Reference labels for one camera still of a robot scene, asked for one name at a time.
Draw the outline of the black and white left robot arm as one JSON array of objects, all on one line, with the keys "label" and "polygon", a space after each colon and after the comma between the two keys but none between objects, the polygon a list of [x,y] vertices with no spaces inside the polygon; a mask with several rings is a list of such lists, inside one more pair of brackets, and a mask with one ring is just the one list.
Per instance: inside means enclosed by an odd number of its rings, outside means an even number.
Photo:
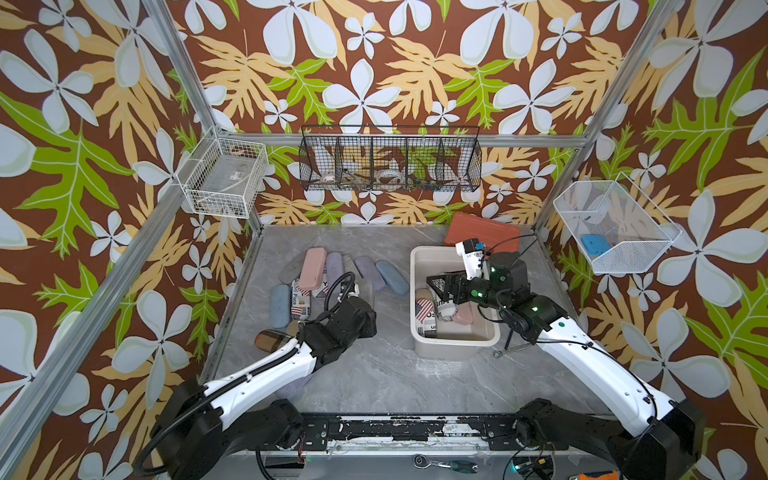
[{"label": "black and white left robot arm", "polygon": [[300,326],[297,337],[262,360],[205,384],[184,382],[135,458],[134,474],[200,479],[232,453],[292,446],[303,424],[298,410],[287,400],[263,409],[257,404],[338,360],[356,340],[376,333],[374,309],[359,297],[348,297],[318,320]]}]

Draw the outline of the tan fabric glasses case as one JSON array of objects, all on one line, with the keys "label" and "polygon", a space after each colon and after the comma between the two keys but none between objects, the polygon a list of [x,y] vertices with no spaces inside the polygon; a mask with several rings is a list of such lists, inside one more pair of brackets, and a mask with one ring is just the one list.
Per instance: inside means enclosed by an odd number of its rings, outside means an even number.
[{"label": "tan fabric glasses case", "polygon": [[415,299],[434,301],[434,295],[430,288],[419,288],[415,291]]}]

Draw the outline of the plaid glasses case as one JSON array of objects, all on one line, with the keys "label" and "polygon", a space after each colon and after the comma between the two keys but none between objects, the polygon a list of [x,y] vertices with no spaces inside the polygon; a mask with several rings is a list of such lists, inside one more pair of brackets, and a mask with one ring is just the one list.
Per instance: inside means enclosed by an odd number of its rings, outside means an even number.
[{"label": "plaid glasses case", "polygon": [[293,337],[285,332],[267,329],[257,334],[254,339],[254,345],[262,352],[274,353],[292,339]]}]

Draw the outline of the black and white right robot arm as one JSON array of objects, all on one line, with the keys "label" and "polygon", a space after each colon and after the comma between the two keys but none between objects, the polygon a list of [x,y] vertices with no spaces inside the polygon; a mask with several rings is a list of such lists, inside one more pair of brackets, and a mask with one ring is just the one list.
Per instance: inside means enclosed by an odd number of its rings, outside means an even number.
[{"label": "black and white right robot arm", "polygon": [[519,253],[475,251],[464,263],[461,271],[427,277],[436,296],[494,310],[499,322],[567,367],[613,415],[599,418],[535,399],[515,415],[519,445],[574,447],[630,479],[679,479],[700,459],[703,413],[627,370],[557,303],[533,293]]}]

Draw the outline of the world map print glasses case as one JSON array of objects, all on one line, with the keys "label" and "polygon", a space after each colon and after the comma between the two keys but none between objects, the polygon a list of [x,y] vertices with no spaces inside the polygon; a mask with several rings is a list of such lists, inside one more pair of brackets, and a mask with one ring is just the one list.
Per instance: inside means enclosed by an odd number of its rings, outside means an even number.
[{"label": "world map print glasses case", "polygon": [[453,301],[436,301],[435,314],[438,320],[452,322],[458,307]]}]

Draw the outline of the beige fabric glasses case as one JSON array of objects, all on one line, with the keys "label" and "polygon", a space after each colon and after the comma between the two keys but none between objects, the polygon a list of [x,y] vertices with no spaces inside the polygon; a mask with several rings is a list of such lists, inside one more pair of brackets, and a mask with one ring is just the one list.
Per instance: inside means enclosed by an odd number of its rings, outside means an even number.
[{"label": "beige fabric glasses case", "polygon": [[299,333],[300,321],[293,320],[286,328],[285,333],[290,337],[297,337]]}]

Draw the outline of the cream plastic storage box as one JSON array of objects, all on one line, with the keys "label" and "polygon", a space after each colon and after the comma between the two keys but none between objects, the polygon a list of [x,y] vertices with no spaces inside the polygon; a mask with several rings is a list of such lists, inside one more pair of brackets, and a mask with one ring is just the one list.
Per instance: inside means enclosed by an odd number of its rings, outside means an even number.
[{"label": "cream plastic storage box", "polygon": [[472,325],[443,322],[437,318],[437,336],[424,338],[417,333],[415,291],[429,288],[426,277],[449,272],[465,272],[463,260],[454,247],[418,246],[410,254],[410,330],[414,350],[422,358],[467,360],[480,349],[494,346],[500,339],[500,325],[484,319],[473,304]]}]

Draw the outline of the flag newspaper glasses case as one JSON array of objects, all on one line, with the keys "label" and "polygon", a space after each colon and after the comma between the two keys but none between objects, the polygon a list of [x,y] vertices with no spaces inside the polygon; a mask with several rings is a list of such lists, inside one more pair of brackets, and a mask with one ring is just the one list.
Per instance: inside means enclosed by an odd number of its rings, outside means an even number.
[{"label": "flag newspaper glasses case", "polygon": [[290,314],[292,320],[304,321],[311,313],[311,292],[299,287],[299,279],[291,283]]}]

